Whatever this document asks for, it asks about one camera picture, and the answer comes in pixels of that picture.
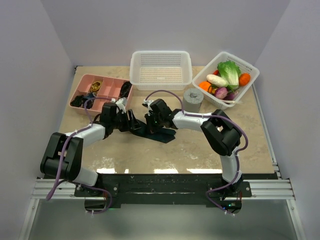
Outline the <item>dark green tie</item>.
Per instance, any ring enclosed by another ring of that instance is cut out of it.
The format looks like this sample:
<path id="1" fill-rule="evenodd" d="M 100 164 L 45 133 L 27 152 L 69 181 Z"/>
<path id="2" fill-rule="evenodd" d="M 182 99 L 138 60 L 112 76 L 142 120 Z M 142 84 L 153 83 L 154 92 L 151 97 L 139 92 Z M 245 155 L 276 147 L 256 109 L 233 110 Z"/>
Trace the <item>dark green tie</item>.
<path id="1" fill-rule="evenodd" d="M 159 131 L 151 133 L 146 123 L 140 120 L 137 122 L 138 126 L 130 130 L 130 132 L 135 136 L 164 144 L 167 144 L 175 139 L 176 131 L 173 129 L 160 128 Z"/>

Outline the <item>pink divided tray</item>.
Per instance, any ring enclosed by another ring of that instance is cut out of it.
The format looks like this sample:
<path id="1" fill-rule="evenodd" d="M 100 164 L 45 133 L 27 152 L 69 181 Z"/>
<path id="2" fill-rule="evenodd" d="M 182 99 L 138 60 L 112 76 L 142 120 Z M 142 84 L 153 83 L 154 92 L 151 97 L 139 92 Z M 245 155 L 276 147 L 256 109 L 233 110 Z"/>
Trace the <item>pink divided tray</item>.
<path id="1" fill-rule="evenodd" d="M 130 82 L 126 79 L 121 78 L 114 78 L 114 77 L 108 77 L 108 76 L 99 76 L 99 75 L 93 75 L 93 74 L 85 74 L 81 77 L 77 87 L 75 88 L 75 91 L 71 97 L 70 102 L 78 95 L 87 95 L 90 92 L 90 87 L 93 82 L 96 81 L 102 81 L 102 86 L 100 87 L 99 91 L 96 92 L 98 99 L 91 100 L 87 103 L 87 112 L 92 116 L 96 116 L 99 114 L 102 110 L 102 107 L 104 103 L 109 102 L 111 99 L 115 99 L 116 101 L 119 100 L 119 94 L 121 87 L 124 82 Z M 129 95 L 127 98 L 127 105 L 126 109 L 129 108 L 130 102 L 132 99 L 133 89 L 131 86 L 131 90 L 129 92 Z M 81 107 L 73 107 L 70 106 L 72 109 L 74 109 L 77 113 L 85 115 L 86 111 L 84 109 L 84 103 Z"/>

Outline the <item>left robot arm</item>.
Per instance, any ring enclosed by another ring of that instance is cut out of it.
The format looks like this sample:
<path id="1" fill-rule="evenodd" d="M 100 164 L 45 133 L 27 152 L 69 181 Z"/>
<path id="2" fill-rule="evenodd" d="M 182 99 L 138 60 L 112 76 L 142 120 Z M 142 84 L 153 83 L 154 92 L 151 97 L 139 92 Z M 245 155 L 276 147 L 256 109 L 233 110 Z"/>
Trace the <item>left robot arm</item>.
<path id="1" fill-rule="evenodd" d="M 116 103 L 105 103 L 101 113 L 94 117 L 88 126 L 69 133 L 55 132 L 51 135 L 40 171 L 54 177 L 53 187 L 57 188 L 60 180 L 86 185 L 86 191 L 92 196 L 99 196 L 104 184 L 98 180 L 98 173 L 82 166 L 83 148 L 106 139 L 114 130 L 134 132 L 141 129 L 141 123 L 131 109 L 121 109 Z"/>

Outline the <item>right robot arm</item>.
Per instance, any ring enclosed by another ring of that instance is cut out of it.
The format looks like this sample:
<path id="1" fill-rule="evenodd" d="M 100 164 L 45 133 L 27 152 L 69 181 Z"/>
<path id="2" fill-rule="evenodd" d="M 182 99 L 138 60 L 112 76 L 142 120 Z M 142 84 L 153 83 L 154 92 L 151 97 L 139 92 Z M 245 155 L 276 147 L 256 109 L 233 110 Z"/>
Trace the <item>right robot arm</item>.
<path id="1" fill-rule="evenodd" d="M 164 128 L 187 129 L 202 132 L 210 147 L 220 156 L 222 165 L 223 192 L 230 197 L 240 190 L 242 172 L 238 157 L 241 131 L 221 110 L 213 113 L 195 114 L 181 109 L 171 110 L 163 99 L 144 100 L 149 131 L 154 134 Z"/>

